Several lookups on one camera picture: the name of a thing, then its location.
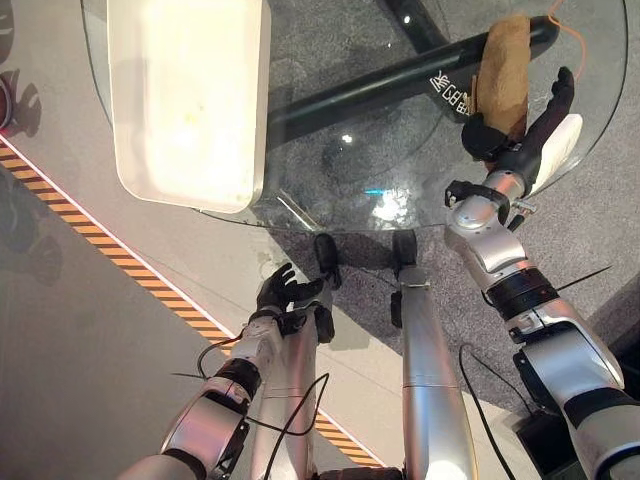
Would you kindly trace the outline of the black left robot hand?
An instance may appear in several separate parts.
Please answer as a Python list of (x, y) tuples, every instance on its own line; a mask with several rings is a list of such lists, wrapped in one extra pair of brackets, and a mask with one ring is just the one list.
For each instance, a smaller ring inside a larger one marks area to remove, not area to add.
[(288, 262), (267, 278), (256, 298), (257, 310), (278, 315), (285, 312), (290, 303), (310, 299), (323, 290), (322, 279), (299, 283), (295, 275), (292, 264)]

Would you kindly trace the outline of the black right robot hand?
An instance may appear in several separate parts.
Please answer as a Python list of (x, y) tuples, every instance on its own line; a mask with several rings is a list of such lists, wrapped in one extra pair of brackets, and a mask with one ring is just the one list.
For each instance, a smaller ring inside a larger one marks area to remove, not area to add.
[(583, 117), (571, 111), (575, 80), (571, 70), (561, 67), (551, 88), (546, 109), (518, 142), (485, 124), (482, 114), (470, 117), (461, 140), (474, 158), (493, 170), (519, 175), (525, 197), (539, 191), (569, 160), (583, 127)]

